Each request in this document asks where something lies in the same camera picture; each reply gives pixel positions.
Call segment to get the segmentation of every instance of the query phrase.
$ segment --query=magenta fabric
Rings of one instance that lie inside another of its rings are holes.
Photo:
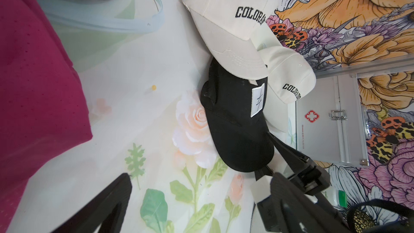
[[[0,233],[28,179],[92,138],[81,82],[36,0],[0,0]]]

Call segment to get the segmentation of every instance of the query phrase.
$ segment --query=black cap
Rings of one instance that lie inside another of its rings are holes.
[[[234,170],[253,172],[273,158],[274,147],[263,116],[267,78],[249,80],[230,74],[213,59],[201,90],[207,122],[217,152]]]

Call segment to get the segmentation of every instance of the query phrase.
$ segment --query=white patch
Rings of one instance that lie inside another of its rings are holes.
[[[263,102],[265,100],[265,83],[259,87],[252,89],[252,109],[250,117],[255,116],[260,110],[263,109]]]
[[[256,80],[249,80],[249,83],[252,85],[258,85]]]

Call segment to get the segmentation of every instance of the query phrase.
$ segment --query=ladybug illustration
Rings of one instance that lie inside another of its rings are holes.
[[[302,28],[287,28],[284,23],[275,23],[269,26],[273,34],[276,35],[277,39],[287,47],[291,49],[297,49],[300,47],[301,42],[308,39],[308,34],[302,31]]]
[[[414,124],[406,122],[403,117],[393,116],[381,121],[382,128],[372,128],[373,135],[366,141],[372,157],[379,163],[386,164],[400,142],[414,139]]]

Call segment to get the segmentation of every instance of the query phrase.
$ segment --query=red cross symbol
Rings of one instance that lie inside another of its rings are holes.
[[[307,114],[305,114],[305,118],[309,122],[314,123],[319,118],[319,114],[317,114],[314,110],[310,110]]]

